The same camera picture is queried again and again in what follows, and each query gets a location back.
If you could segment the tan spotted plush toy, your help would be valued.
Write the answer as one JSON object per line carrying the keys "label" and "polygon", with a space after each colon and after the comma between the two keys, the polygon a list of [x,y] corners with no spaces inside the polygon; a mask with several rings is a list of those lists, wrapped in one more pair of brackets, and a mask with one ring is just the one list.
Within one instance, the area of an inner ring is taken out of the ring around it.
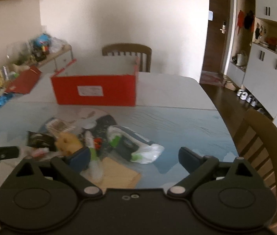
{"label": "tan spotted plush toy", "polygon": [[55,146],[64,156],[72,155],[83,148],[78,137],[67,132],[59,133],[58,138],[55,141]]}

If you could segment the green white tube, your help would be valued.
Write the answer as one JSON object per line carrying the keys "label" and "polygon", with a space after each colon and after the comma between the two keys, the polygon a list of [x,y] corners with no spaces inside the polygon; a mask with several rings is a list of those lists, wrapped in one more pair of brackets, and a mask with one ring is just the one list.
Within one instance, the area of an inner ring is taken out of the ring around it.
{"label": "green white tube", "polygon": [[95,149],[94,137],[92,133],[87,130],[84,134],[85,145],[89,148],[91,158],[87,169],[88,177],[94,182],[100,183],[103,179],[103,167],[100,158],[97,156]]}

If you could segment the black snack packet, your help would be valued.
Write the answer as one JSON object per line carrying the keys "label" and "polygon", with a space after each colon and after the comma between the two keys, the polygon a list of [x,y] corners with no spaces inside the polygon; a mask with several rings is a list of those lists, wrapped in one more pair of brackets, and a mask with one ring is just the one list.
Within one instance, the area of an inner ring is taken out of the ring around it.
{"label": "black snack packet", "polygon": [[28,131],[27,146],[35,149],[48,148],[49,151],[56,152],[55,139],[47,134]]}

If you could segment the white green plastic bag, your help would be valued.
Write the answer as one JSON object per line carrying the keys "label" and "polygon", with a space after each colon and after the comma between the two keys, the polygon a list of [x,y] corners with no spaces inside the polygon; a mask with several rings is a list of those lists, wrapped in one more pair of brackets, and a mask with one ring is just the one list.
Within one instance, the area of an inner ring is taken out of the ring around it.
{"label": "white green plastic bag", "polygon": [[165,150],[163,146],[121,125],[109,126],[107,139],[123,159],[134,163],[153,163]]}

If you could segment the cotton swab pack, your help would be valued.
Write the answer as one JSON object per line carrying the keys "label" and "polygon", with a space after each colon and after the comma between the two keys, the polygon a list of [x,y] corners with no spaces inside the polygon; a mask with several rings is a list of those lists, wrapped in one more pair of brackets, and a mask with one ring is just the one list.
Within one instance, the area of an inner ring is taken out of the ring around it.
{"label": "cotton swab pack", "polygon": [[71,132],[75,127],[58,118],[53,118],[46,123],[46,129],[53,135],[58,135],[59,133]]}

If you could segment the small round white tin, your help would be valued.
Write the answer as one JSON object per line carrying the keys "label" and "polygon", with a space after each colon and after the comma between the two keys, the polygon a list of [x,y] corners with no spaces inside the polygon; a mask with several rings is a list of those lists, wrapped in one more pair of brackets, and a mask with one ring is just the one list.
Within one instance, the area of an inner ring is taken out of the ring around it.
{"label": "small round white tin", "polygon": [[88,121],[87,123],[85,123],[82,128],[86,129],[86,130],[91,130],[93,128],[95,128],[95,126],[97,125],[96,121]]}

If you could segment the wooden chair right side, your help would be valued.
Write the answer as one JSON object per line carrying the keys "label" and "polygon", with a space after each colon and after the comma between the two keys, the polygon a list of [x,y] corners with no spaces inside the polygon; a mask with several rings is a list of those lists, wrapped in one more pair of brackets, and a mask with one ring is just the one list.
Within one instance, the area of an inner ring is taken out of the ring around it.
{"label": "wooden chair right side", "polygon": [[[236,131],[233,142],[238,155],[256,170],[277,198],[277,127],[265,115],[250,109]],[[277,227],[277,212],[270,225]]]}

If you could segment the dark red paper bag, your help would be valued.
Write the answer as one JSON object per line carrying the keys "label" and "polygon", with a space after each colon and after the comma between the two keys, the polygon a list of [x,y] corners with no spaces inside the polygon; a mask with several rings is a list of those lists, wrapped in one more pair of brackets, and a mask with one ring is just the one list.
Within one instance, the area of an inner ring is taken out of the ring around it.
{"label": "dark red paper bag", "polygon": [[5,93],[29,94],[40,79],[42,72],[31,66],[28,70],[20,73],[20,75],[11,82],[5,89]]}

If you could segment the red cardboard box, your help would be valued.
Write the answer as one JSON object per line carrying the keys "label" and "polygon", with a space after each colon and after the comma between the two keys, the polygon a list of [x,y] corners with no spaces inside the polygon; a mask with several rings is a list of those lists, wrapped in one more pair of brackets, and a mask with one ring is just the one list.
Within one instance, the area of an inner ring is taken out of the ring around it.
{"label": "red cardboard box", "polygon": [[51,76],[59,105],[136,105],[140,58],[137,56],[91,56],[72,60]]}

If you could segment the white sideboard cabinet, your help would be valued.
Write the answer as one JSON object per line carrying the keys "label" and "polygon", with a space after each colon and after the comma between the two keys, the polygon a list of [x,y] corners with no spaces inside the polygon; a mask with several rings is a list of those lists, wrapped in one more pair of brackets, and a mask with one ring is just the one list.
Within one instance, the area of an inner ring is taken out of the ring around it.
{"label": "white sideboard cabinet", "polygon": [[72,47],[69,44],[63,46],[59,52],[50,53],[46,59],[40,62],[32,63],[42,73],[55,73],[65,67],[73,60]]}

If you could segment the wooden chair behind table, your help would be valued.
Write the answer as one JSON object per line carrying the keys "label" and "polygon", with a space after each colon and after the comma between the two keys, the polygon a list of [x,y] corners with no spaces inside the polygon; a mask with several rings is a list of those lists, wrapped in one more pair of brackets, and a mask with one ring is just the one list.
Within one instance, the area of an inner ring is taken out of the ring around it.
{"label": "wooden chair behind table", "polygon": [[137,43],[113,43],[102,47],[103,56],[135,55],[139,58],[139,71],[151,72],[152,49]]}

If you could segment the brown wooden door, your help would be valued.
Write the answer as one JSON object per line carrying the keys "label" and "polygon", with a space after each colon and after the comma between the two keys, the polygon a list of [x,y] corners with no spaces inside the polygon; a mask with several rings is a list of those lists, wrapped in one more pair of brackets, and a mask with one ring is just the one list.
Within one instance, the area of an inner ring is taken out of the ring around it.
{"label": "brown wooden door", "polygon": [[204,72],[221,74],[228,37],[231,0],[209,0],[206,47],[204,53]]}

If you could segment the red dragon keychain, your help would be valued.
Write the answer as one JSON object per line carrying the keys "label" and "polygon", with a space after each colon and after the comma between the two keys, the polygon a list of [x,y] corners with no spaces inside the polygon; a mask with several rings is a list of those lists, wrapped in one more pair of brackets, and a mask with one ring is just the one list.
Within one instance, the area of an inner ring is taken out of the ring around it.
{"label": "red dragon keychain", "polygon": [[101,149],[101,147],[102,147],[102,138],[96,137],[96,138],[94,138],[93,142],[94,142],[95,149],[97,151],[99,151]]}

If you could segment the white wall cabinet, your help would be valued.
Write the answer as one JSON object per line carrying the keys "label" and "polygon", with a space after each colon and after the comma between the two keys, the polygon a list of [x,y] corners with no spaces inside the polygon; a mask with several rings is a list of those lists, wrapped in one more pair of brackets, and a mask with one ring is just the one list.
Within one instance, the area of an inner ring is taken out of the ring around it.
{"label": "white wall cabinet", "polygon": [[227,76],[243,99],[277,117],[277,0],[237,0]]}

